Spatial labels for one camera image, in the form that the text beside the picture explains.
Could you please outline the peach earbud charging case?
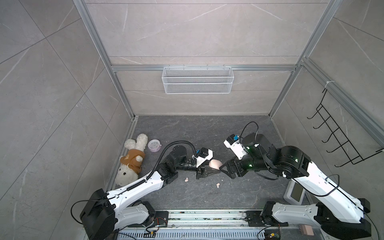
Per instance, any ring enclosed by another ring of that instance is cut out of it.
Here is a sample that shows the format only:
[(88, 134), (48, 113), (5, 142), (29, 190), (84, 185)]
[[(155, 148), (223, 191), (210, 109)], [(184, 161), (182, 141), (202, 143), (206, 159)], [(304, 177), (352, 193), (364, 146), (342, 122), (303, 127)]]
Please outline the peach earbud charging case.
[(215, 169), (215, 170), (219, 170), (222, 165), (223, 165), (223, 163), (221, 161), (215, 160), (215, 159), (212, 159), (209, 162), (209, 167), (212, 169)]

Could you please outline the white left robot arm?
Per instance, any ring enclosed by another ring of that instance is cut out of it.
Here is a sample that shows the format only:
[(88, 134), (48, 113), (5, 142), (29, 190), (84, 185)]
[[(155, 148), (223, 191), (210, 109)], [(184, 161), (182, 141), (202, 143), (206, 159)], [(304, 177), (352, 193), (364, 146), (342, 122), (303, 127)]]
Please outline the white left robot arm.
[(96, 190), (80, 213), (81, 224), (90, 240), (104, 240), (113, 231), (129, 225), (150, 224), (154, 217), (153, 207), (145, 202), (138, 205), (142, 197), (169, 185), (178, 177), (178, 171), (196, 172), (197, 178), (218, 173), (209, 166), (213, 151), (207, 148), (197, 150), (191, 158), (187, 149), (177, 145), (166, 155), (162, 152), (154, 170), (124, 187), (105, 192)]

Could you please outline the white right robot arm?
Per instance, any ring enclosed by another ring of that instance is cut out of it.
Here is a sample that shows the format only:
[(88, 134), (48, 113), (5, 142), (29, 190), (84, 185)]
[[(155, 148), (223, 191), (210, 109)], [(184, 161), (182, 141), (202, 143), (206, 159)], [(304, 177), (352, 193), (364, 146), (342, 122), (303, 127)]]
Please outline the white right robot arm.
[(262, 134), (251, 133), (244, 138), (229, 136), (224, 144), (235, 157), (220, 170), (231, 179), (254, 171), (268, 171), (277, 177), (292, 180), (318, 199), (312, 205), (284, 205), (268, 201), (260, 214), (267, 226), (279, 224), (309, 225), (339, 240), (371, 237), (372, 225), (365, 219), (370, 202), (355, 198), (326, 176), (311, 158), (294, 146), (276, 148)]

